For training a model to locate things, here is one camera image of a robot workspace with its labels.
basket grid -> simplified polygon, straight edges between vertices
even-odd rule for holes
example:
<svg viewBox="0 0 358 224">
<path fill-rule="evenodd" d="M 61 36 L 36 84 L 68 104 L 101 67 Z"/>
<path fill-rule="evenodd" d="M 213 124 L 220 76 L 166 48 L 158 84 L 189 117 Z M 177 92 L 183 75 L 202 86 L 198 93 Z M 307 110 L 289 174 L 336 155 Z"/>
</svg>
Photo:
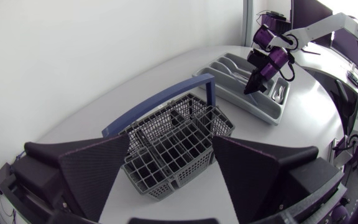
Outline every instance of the basket grid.
<svg viewBox="0 0 358 224">
<path fill-rule="evenodd" d="M 181 187 L 201 173 L 213 154 L 213 135 L 233 129 L 219 108 L 188 94 L 121 132 L 130 137 L 123 168 L 140 193 L 158 199 L 169 185 L 163 181 L 175 175 Z"/>
</svg>

basket handle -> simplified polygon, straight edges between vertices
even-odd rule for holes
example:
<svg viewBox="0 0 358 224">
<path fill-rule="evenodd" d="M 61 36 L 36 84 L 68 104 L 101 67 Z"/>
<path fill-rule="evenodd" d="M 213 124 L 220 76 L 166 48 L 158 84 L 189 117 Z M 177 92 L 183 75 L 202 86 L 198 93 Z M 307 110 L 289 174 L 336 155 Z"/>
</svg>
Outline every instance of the basket handle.
<svg viewBox="0 0 358 224">
<path fill-rule="evenodd" d="M 111 124 L 109 124 L 109 126 L 107 126 L 107 128 L 102 131 L 103 137 L 114 136 L 118 134 L 124 128 L 128 127 L 128 125 L 132 124 L 141 116 L 162 104 L 163 102 L 202 84 L 205 84 L 206 87 L 207 104 L 215 106 L 215 79 L 213 75 L 205 73 L 203 75 L 198 75 L 197 77 L 189 78 L 185 81 L 177 83 L 139 103 L 117 118 Z"/>
</svg>

robotic arm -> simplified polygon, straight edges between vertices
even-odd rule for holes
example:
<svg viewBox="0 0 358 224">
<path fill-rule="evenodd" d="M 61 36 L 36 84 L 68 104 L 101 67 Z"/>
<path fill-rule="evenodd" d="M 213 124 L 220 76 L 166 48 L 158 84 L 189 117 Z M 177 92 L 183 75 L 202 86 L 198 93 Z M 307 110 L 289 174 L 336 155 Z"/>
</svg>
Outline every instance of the robotic arm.
<svg viewBox="0 0 358 224">
<path fill-rule="evenodd" d="M 255 65 L 257 69 L 252 72 L 244 94 L 265 91 L 266 82 L 277 72 L 280 72 L 285 80 L 292 81 L 295 77 L 292 69 L 295 59 L 292 57 L 291 52 L 296 52 L 308 42 L 339 29 L 347 30 L 358 39 L 358 23 L 343 13 L 327 17 L 305 28 L 289 30 L 279 36 L 272 34 L 263 25 L 255 33 L 254 42 L 270 53 L 265 55 L 258 50 L 253 50 L 248 55 L 248 61 Z M 292 78 L 289 79 L 285 78 L 280 71 L 286 63 L 288 63 L 293 72 Z M 358 145 L 358 97 L 356 110 L 349 120 L 349 126 L 347 127 L 349 136 L 345 136 L 345 143 L 346 147 L 352 149 Z"/>
</svg>

white wall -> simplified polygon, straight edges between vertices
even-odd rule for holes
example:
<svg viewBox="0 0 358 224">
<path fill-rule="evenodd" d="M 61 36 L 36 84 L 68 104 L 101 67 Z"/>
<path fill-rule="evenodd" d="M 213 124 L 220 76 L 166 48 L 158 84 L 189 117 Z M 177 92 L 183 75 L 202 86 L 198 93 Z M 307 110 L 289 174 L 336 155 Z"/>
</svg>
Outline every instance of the white wall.
<svg viewBox="0 0 358 224">
<path fill-rule="evenodd" d="M 240 45 L 241 20 L 241 0 L 0 0 L 0 167 L 131 77 Z"/>
</svg>

computer monitor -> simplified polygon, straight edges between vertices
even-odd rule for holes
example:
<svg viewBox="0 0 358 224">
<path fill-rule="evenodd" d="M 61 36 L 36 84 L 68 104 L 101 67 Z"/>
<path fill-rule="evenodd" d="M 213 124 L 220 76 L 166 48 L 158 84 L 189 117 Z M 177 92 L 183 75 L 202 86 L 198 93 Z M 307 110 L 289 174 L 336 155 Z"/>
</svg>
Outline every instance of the computer monitor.
<svg viewBox="0 0 358 224">
<path fill-rule="evenodd" d="M 335 31 L 332 48 L 345 56 L 358 69 L 358 40 L 345 29 Z"/>
<path fill-rule="evenodd" d="M 292 29 L 304 28 L 333 14 L 327 6 L 317 0 L 292 0 L 291 24 Z M 327 34 L 313 42 L 323 47 L 331 46 L 332 34 Z"/>
</svg>

